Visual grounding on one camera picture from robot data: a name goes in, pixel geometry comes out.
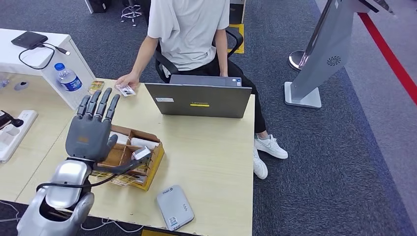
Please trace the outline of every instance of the bottle label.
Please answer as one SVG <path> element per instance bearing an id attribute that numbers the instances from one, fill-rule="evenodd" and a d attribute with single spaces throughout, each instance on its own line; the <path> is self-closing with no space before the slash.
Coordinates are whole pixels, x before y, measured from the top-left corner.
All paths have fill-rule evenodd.
<path id="1" fill-rule="evenodd" d="M 62 87 L 69 92 L 78 90 L 79 88 L 81 88 L 81 86 L 83 85 L 83 83 L 81 83 L 81 80 L 78 79 L 78 76 L 75 77 L 75 79 L 72 82 L 69 83 L 61 83 Z"/>

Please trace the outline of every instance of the usb cable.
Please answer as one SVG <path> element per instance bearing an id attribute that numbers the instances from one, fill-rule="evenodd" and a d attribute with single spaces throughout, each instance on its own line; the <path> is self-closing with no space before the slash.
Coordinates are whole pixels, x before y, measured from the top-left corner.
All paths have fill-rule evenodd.
<path id="1" fill-rule="evenodd" d="M 23 50 L 21 53 L 19 53 L 19 61 L 21 61 L 23 64 L 25 64 L 26 66 L 28 66 L 28 67 L 30 67 L 30 68 L 32 68 L 32 69 L 34 69 L 34 70 L 43 70 L 43 69 L 45 69 L 45 68 L 49 65 L 49 63 L 51 62 L 51 60 L 52 60 L 52 58 L 54 57 L 54 54 L 55 54 L 55 49 L 54 49 L 54 48 L 51 48 L 51 47 L 48 47 L 48 46 L 46 46 L 46 45 L 50 45 L 50 46 L 54 47 L 54 48 L 55 48 L 55 49 L 57 49 L 59 52 L 61 52 L 61 53 L 65 54 L 65 55 L 67 55 L 67 56 L 69 56 L 69 55 L 71 54 L 69 51 L 65 50 L 64 48 L 57 47 L 57 46 L 52 45 L 52 44 L 50 44 L 50 43 L 41 43 L 41 44 L 36 45 L 36 46 L 34 46 L 34 47 L 32 47 L 32 48 L 25 49 L 25 50 Z M 29 50 L 33 50 L 33 49 L 35 49 L 35 48 L 49 48 L 49 49 L 51 49 L 51 50 L 52 50 L 52 55 L 51 55 L 51 57 L 49 58 L 49 60 L 48 60 L 48 62 L 46 63 L 46 65 L 45 65 L 44 67 L 42 67 L 42 68 L 38 68 L 38 67 L 34 67 L 34 66 L 31 66 L 31 65 L 28 65 L 28 64 L 26 64 L 26 63 L 25 63 L 25 62 L 21 59 L 21 56 L 22 56 L 22 54 L 23 54 L 24 52 L 29 51 Z"/>

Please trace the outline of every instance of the cardboard box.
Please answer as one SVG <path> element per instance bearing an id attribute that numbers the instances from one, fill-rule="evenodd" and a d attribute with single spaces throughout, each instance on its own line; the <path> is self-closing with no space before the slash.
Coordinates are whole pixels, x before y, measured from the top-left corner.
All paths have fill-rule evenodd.
<path id="1" fill-rule="evenodd" d="M 127 135 L 129 139 L 127 140 L 126 145 L 116 144 L 112 150 L 110 150 L 107 159 L 98 163 L 98 166 L 115 167 L 128 163 L 131 160 L 132 153 L 140 148 L 130 145 L 130 140 L 132 138 L 139 138 L 159 143 L 155 149 L 151 150 L 152 157 L 147 164 L 139 166 L 138 168 L 129 171 L 124 175 L 119 175 L 111 180 L 111 183 L 120 186 L 131 185 L 148 191 L 165 153 L 161 141 L 153 134 L 117 125 L 112 125 L 112 131 Z M 112 175 L 112 173 L 93 171 L 91 175 L 98 178 L 108 178 Z"/>

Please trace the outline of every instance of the robotic hand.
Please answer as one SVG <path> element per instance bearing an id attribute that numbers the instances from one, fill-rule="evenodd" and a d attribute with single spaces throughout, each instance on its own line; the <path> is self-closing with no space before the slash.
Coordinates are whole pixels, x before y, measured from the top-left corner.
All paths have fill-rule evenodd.
<path id="1" fill-rule="evenodd" d="M 113 168 L 99 167 L 98 162 L 107 158 L 117 142 L 117 135 L 110 136 L 112 118 L 120 95 L 113 97 L 106 110 L 111 88 L 105 90 L 100 103 L 98 90 L 92 98 L 87 95 L 81 101 L 76 116 L 72 119 L 65 149 L 70 157 L 61 162 L 51 182 L 40 184 L 36 195 L 17 225 L 18 236 L 74 236 L 85 221 L 94 203 L 91 187 L 110 181 L 147 162 L 151 151 L 144 147 L 135 159 L 126 165 Z M 88 177 L 93 170 L 113 173 L 110 178 L 90 184 Z M 63 214 L 58 209 L 71 212 Z"/>

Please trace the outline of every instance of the cable cord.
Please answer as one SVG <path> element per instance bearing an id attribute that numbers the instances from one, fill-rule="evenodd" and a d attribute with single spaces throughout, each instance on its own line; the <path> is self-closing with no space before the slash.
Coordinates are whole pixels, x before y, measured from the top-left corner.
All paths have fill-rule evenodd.
<path id="1" fill-rule="evenodd" d="M 44 187 L 44 186 L 55 186 L 55 187 L 67 187 L 67 188 L 88 188 L 88 187 L 96 187 L 99 186 L 101 184 L 104 184 L 106 182 L 111 181 L 112 179 L 114 179 L 117 176 L 117 174 L 113 174 L 112 176 L 108 177 L 107 179 L 97 182 L 97 183 L 93 183 L 93 184 L 82 184 L 82 185 L 77 185 L 77 184 L 66 184 L 66 183 L 41 183 L 40 185 L 38 185 L 36 187 L 36 191 L 38 191 L 40 188 Z"/>
<path id="2" fill-rule="evenodd" d="M 57 46 L 55 46 L 55 45 L 52 45 L 52 44 L 50 44 L 50 43 L 42 43 L 42 44 L 40 44 L 40 45 L 38 45 L 38 46 L 35 46 L 34 48 L 28 48 L 28 49 L 23 50 L 21 53 L 19 53 L 19 61 L 20 61 L 20 62 L 22 62 L 23 64 L 25 64 L 26 66 L 28 66 L 28 67 L 30 67 L 30 68 L 32 68 L 32 69 L 34 69 L 34 70 L 43 70 L 43 69 L 45 69 L 45 68 L 49 65 L 49 63 L 51 63 L 51 60 L 52 60 L 52 58 L 54 57 L 54 54 L 55 54 L 55 49 L 53 49 L 53 48 L 51 48 L 51 47 L 48 47 L 48 46 L 45 46 L 45 45 L 50 45 L 50 46 L 54 47 L 55 49 L 57 49 L 58 51 L 60 51 L 61 53 L 65 54 L 65 55 L 67 55 L 67 56 L 69 56 L 69 55 L 71 54 L 69 51 L 67 51 L 67 50 L 65 50 L 65 49 L 63 49 L 63 48 L 57 47 Z M 21 56 L 22 56 L 22 54 L 23 54 L 24 52 L 27 52 L 27 51 L 32 50 L 32 49 L 35 49 L 35 48 L 49 48 L 49 49 L 51 49 L 51 50 L 52 50 L 52 55 L 51 55 L 51 57 L 49 57 L 48 62 L 47 62 L 47 63 L 46 63 L 46 65 L 45 65 L 44 67 L 42 67 L 42 68 L 38 68 L 38 67 L 31 66 L 31 65 L 27 64 L 26 62 L 24 62 L 24 61 L 22 60 L 22 58 L 21 58 Z"/>
<path id="3" fill-rule="evenodd" d="M 19 216 L 19 211 L 18 211 L 18 210 L 17 210 L 14 206 L 13 206 L 12 204 L 5 203 L 5 202 L 3 202 L 3 201 L 0 201 L 0 203 L 1 203 L 1 204 L 5 204 L 5 205 L 10 206 L 10 207 L 12 207 L 12 208 L 16 211 L 16 216 L 15 216 L 15 218 L 0 220 L 0 223 L 2 223 L 2 222 L 9 222 L 9 221 L 16 221 L 16 222 L 19 222 L 19 220 L 20 220 L 20 218 L 18 217 L 18 216 Z"/>
<path id="4" fill-rule="evenodd" d="M 140 230 L 144 227 L 144 226 L 141 226 L 141 227 L 140 227 L 140 228 L 138 228 L 137 230 L 131 230 L 131 231 L 129 231 L 129 230 L 124 229 L 122 226 L 120 226 L 120 225 L 117 223 L 117 221 L 116 221 L 116 220 L 109 220 L 109 219 L 107 219 L 107 221 L 106 221 L 106 222 L 104 222 L 104 219 L 102 218 L 102 219 L 101 219 L 101 223 L 102 223 L 102 225 L 97 226 L 97 227 L 94 227 L 94 228 L 91 228 L 91 229 L 84 228 L 84 226 L 83 226 L 83 225 L 81 225 L 81 229 L 83 229 L 83 230 L 85 230 L 85 231 L 93 231 L 93 230 L 100 229 L 101 227 L 103 227 L 103 226 L 105 226 L 105 225 L 108 225 L 108 224 L 114 223 L 117 227 L 119 227 L 119 229 L 123 230 L 125 233 L 135 233 L 135 232 L 140 231 Z"/>
<path id="5" fill-rule="evenodd" d="M 27 51 L 29 51 L 29 50 L 32 50 L 32 49 L 30 49 L 30 48 L 25 49 L 25 50 L 23 50 L 21 53 L 19 53 L 19 61 L 20 61 L 20 62 L 22 62 L 23 64 L 27 65 L 28 67 L 30 67 L 30 68 L 32 68 L 32 69 L 34 69 L 34 70 L 43 70 L 43 69 L 45 69 L 45 68 L 49 65 L 49 63 L 51 63 L 51 60 L 52 60 L 52 58 L 54 57 L 54 54 L 55 54 L 55 49 L 50 48 L 50 47 L 47 47 L 47 46 L 45 46 L 45 45 L 40 45 L 40 46 L 38 46 L 38 47 L 42 47 L 42 48 L 49 48 L 49 49 L 51 49 L 51 50 L 52 50 L 52 55 L 51 55 L 51 57 L 49 57 L 49 60 L 48 60 L 48 62 L 46 63 L 46 65 L 45 65 L 44 67 L 42 67 L 42 68 L 38 68 L 38 67 L 34 67 L 34 66 L 31 66 L 31 65 L 28 65 L 28 64 L 26 64 L 26 62 L 24 62 L 24 61 L 21 59 L 21 56 L 22 56 L 22 54 L 23 54 L 24 52 L 27 52 Z"/>

